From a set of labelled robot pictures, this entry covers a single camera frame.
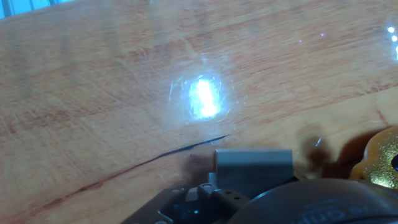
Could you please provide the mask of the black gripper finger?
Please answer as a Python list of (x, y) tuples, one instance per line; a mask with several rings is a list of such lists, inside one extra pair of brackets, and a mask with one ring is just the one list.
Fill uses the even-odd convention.
[(191, 189), (165, 189), (122, 224), (226, 224), (249, 202), (233, 189), (221, 189), (216, 174)]

